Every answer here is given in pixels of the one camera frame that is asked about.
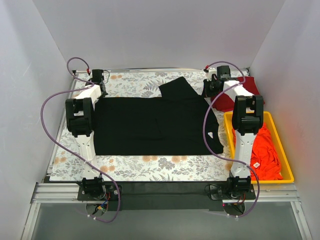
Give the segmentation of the black t-shirt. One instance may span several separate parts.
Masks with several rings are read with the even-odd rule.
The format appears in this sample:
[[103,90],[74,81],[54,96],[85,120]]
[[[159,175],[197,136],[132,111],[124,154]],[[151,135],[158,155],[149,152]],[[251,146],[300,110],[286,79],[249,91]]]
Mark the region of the black t-shirt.
[[219,124],[184,77],[159,86],[160,97],[106,97],[95,105],[98,156],[221,154]]

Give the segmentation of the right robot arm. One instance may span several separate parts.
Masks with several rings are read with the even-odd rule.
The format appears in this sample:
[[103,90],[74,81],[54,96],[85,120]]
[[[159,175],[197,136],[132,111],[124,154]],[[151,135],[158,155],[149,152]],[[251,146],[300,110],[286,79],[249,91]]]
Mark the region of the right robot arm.
[[232,112],[232,127],[235,131],[234,159],[215,155],[217,158],[232,162],[229,177],[221,189],[223,194],[232,199],[237,199],[250,191],[251,155],[253,144],[259,129],[264,123],[264,100],[261,95],[254,95],[243,87],[237,80],[205,79],[203,81],[203,95],[215,97],[211,105],[222,95],[227,94],[234,101]]

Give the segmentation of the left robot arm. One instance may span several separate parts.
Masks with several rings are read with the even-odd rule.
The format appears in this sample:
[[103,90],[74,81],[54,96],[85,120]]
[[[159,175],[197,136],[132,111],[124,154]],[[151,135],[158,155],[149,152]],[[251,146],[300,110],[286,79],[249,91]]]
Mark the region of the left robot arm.
[[95,104],[106,95],[104,75],[92,76],[92,89],[86,89],[75,98],[65,101],[66,125],[74,137],[79,149],[79,155],[84,159],[81,186],[84,194],[95,200],[106,196],[102,174],[91,166],[96,163],[94,147],[94,112]]

